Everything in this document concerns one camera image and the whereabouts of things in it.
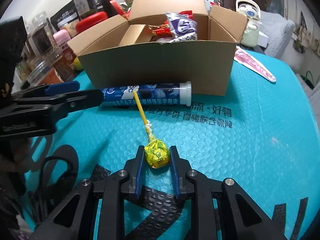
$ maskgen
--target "white lid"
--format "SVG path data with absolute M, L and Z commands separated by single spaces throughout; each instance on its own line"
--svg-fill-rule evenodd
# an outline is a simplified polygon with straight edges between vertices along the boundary
M 180 104 L 191 106 L 191 82 L 180 83 Z

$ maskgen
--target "silver bolt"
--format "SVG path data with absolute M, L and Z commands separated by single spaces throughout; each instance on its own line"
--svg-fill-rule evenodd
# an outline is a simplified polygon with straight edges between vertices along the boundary
M 234 181 L 233 179 L 228 178 L 228 179 L 225 180 L 225 183 L 226 183 L 228 186 L 232 186 L 232 185 L 235 183 L 235 181 Z
M 125 175 L 127 175 L 127 174 L 128 174 L 128 173 L 127 173 L 126 170 L 120 170 L 120 171 L 118 171 L 118 175 L 121 176 L 121 177 L 123 177 L 123 176 L 125 176 Z
M 88 186 L 91 183 L 91 181 L 89 179 L 83 179 L 81 181 L 82 186 Z
M 196 170 L 190 170 L 190 171 L 188 171 L 188 175 L 193 177 L 193 176 L 198 175 L 198 172 Z

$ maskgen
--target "black package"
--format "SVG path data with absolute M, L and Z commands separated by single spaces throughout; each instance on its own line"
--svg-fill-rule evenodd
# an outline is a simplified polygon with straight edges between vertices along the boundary
M 50 20 L 56 31 L 65 29 L 71 38 L 78 34 L 76 24 L 80 21 L 80 17 L 73 0 L 53 15 Z
M 116 9 L 110 4 L 110 0 L 94 0 L 97 5 L 99 12 L 104 11 L 108 15 L 108 18 L 111 18 L 115 15 L 118 15 Z

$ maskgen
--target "open cardboard box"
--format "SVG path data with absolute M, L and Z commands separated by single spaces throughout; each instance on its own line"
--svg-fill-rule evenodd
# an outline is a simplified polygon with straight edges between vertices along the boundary
M 198 41 L 118 47 L 130 25 L 161 25 L 165 13 L 192 10 Z M 247 18 L 204 0 L 134 0 L 129 20 L 107 19 L 68 42 L 95 88 L 191 81 L 193 94 L 225 95 Z

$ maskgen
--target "bubble wrap mat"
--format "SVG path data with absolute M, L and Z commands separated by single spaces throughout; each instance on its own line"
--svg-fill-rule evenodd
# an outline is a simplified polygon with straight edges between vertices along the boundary
M 225 97 L 193 95 L 191 107 L 151 106 L 145 112 L 156 137 L 168 146 L 176 145 L 180 157 L 189 160 L 193 169 L 213 179 L 234 178 L 286 237 L 294 240 L 303 235 L 320 206 L 319 133 L 309 101 L 289 66 L 250 53 L 276 76 L 275 84 L 234 62 Z M 82 90 L 92 88 L 85 73 L 76 80 Z M 79 157 L 77 182 L 90 177 L 96 164 L 111 172 L 122 169 L 138 146 L 147 144 L 142 120 L 133 106 L 100 106 L 71 113 L 57 128 L 51 145 L 43 138 L 33 159 L 71 145 Z M 66 165 L 58 162 L 52 180 L 65 170 Z M 38 174 L 26 174 L 28 191 L 36 189 Z M 161 191 L 157 195 L 161 201 L 171 201 L 170 195 L 163 195 L 172 194 L 168 168 L 147 168 L 146 186 L 149 191 Z M 27 211 L 26 196 L 24 201 Z M 126 202 L 126 235 L 141 228 L 151 212 Z M 184 239 L 190 228 L 190 203 L 181 207 L 180 215 L 170 214 L 172 210 L 162 208 L 160 215 L 154 214 L 159 220 L 174 219 L 169 228 L 162 228 L 158 239 Z

